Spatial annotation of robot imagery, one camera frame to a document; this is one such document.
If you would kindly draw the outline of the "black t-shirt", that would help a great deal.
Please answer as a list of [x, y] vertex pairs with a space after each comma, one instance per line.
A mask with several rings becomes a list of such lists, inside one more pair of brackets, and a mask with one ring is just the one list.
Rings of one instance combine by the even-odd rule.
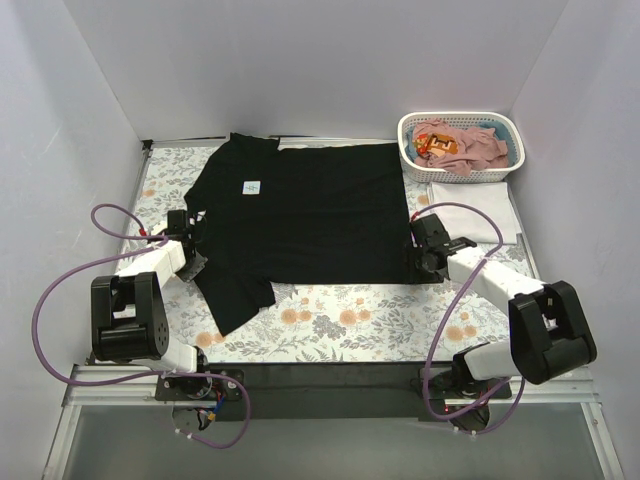
[[205, 258], [195, 282], [229, 334], [277, 283], [425, 284], [394, 143], [283, 149], [232, 134], [185, 194]]

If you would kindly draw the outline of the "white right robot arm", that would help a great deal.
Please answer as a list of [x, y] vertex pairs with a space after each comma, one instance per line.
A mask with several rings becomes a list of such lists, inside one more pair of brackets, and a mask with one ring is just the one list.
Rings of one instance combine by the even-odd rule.
[[464, 397], [489, 384], [519, 376], [540, 385], [588, 365], [597, 347], [575, 288], [545, 283], [500, 262], [465, 237], [449, 236], [437, 215], [410, 223], [415, 269], [428, 283], [462, 284], [506, 315], [509, 337], [483, 342], [454, 355], [450, 371], [437, 376]]

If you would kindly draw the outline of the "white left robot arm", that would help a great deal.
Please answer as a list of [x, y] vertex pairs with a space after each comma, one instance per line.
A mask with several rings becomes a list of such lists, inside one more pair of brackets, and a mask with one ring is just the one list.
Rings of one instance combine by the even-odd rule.
[[190, 399], [205, 398], [213, 377], [206, 355], [170, 333], [162, 288], [173, 277], [194, 280], [206, 258], [196, 250], [196, 220], [171, 210], [158, 233], [168, 242], [135, 259], [113, 276], [91, 284], [92, 350], [101, 362], [131, 363], [178, 377]]

